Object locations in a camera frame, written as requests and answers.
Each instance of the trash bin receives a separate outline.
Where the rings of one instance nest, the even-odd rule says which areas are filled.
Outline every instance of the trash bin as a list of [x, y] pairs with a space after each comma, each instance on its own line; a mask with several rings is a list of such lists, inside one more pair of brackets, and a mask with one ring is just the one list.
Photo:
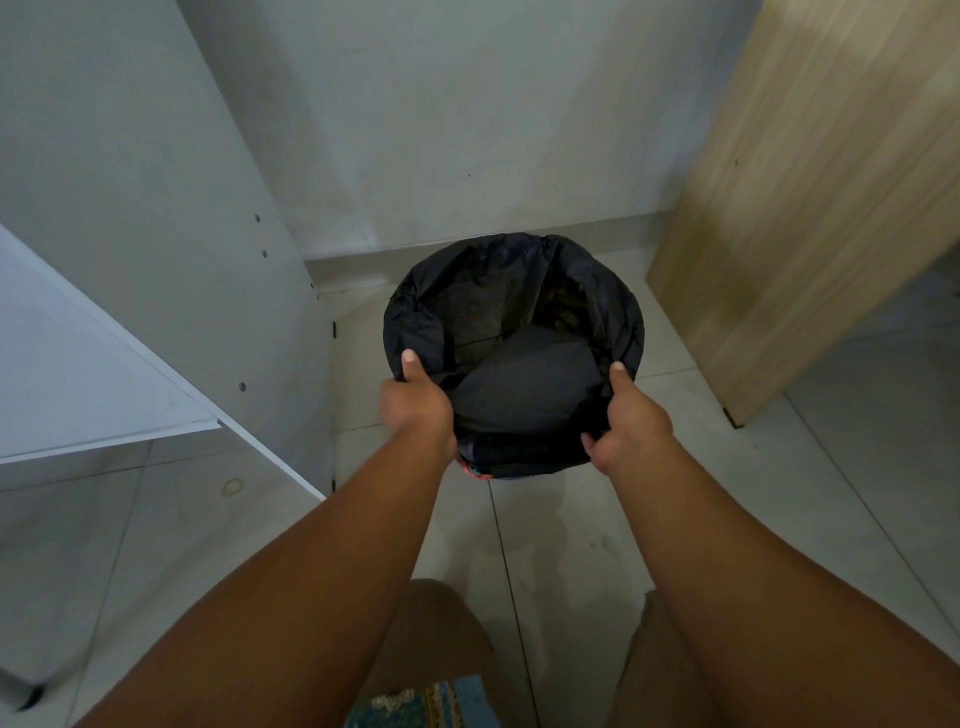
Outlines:
[[453, 404], [460, 459], [483, 478], [589, 461], [582, 432], [609, 429], [610, 365], [631, 377], [643, 316], [626, 285], [559, 235], [464, 240], [416, 265], [384, 314], [397, 380], [413, 349]]

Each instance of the leg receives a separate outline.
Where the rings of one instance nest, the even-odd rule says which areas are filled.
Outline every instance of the leg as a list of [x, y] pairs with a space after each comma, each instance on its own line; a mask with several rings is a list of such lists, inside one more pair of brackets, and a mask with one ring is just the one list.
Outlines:
[[480, 675], [500, 725], [508, 725], [501, 676], [483, 625], [446, 584], [418, 579], [400, 602], [359, 700], [470, 675]]
[[636, 725], [727, 725], [657, 592], [647, 595], [607, 721], [607, 728]]

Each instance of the hand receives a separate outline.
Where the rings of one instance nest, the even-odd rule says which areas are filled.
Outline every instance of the hand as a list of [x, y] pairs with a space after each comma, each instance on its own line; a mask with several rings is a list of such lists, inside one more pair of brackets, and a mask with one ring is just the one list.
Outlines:
[[380, 385], [380, 416], [391, 432], [415, 430], [435, 438], [444, 458], [452, 461], [457, 454], [457, 438], [453, 434], [453, 407], [440, 387], [423, 370], [412, 349], [401, 357], [405, 382], [387, 379]]
[[598, 442], [590, 435], [581, 435], [590, 461], [607, 476], [629, 455], [673, 439], [673, 423], [666, 410], [636, 388], [626, 367], [618, 361], [610, 367], [610, 384], [610, 432]]

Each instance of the colorful fabric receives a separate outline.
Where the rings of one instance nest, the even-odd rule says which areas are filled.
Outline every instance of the colorful fabric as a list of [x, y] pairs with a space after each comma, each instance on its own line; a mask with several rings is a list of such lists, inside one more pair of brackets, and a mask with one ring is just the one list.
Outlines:
[[346, 728], [499, 728], [479, 675], [426, 690], [382, 695], [355, 707]]

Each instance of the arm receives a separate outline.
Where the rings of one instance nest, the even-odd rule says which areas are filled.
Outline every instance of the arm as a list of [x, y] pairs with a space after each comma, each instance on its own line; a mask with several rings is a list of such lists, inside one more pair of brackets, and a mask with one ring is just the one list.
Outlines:
[[446, 395], [412, 352], [403, 370], [409, 383], [381, 389], [391, 441], [187, 612], [82, 728], [343, 726], [456, 451]]
[[960, 667], [741, 508], [611, 370], [593, 464], [717, 702], [737, 725], [960, 725]]

